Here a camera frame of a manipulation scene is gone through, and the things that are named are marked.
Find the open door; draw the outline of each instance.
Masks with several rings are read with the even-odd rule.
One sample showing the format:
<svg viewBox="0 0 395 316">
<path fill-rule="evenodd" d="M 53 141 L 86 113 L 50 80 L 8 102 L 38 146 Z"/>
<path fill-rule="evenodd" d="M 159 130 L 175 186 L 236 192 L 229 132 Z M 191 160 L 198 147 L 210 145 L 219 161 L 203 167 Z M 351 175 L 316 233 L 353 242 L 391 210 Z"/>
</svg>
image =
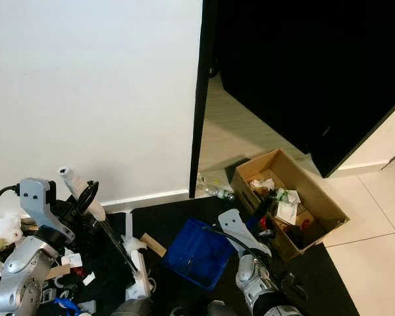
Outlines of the open door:
<svg viewBox="0 0 395 316">
<path fill-rule="evenodd" d="M 395 9 L 383 6 L 219 3 L 214 56 L 224 89 L 311 153 L 323 176 L 395 109 Z"/>
</svg>

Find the blue plastic basket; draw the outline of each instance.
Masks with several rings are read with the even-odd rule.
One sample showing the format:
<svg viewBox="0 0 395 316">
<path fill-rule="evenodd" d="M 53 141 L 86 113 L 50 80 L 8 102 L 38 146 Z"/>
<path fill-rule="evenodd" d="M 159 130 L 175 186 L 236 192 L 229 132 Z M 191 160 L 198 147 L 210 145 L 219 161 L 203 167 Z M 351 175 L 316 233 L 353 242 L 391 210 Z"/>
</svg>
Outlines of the blue plastic basket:
<svg viewBox="0 0 395 316">
<path fill-rule="evenodd" d="M 163 259 L 163 265 L 193 283 L 213 290 L 234 248 L 221 235 L 202 229 L 207 224 L 188 219 Z"/>
</svg>

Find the black mat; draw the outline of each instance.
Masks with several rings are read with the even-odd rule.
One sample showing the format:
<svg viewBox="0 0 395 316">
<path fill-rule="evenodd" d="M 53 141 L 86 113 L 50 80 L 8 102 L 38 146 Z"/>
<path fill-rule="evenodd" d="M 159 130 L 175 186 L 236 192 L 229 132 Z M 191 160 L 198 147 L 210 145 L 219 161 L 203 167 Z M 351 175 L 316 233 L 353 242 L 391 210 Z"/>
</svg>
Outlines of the black mat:
<svg viewBox="0 0 395 316">
<path fill-rule="evenodd" d="M 133 212 L 134 236 L 140 238 L 144 232 L 154 237 L 167 249 L 188 218 L 207 223 L 217 223 L 220 213 L 231 208 L 239 208 L 245 219 L 248 214 L 241 205 L 233 205 L 225 200 L 209 197 L 135 209 Z M 291 297 L 308 316 L 358 316 L 356 307 L 347 292 L 340 275 L 323 244 L 312 247 L 287 264 L 274 253 L 273 269 L 279 274 L 289 270 L 298 275 L 306 292 L 307 301 Z M 157 281 L 153 295 L 155 315 L 169 315 L 173 306 L 187 305 L 190 315 L 203 315 L 206 304 L 212 300 L 222 300 L 232 306 L 239 316 L 250 315 L 241 291 L 235 285 L 238 257 L 233 255 L 213 292 L 206 292 L 199 286 L 177 276 L 160 266 L 161 258 L 153 251 L 145 255 L 151 277 Z"/>
</svg>

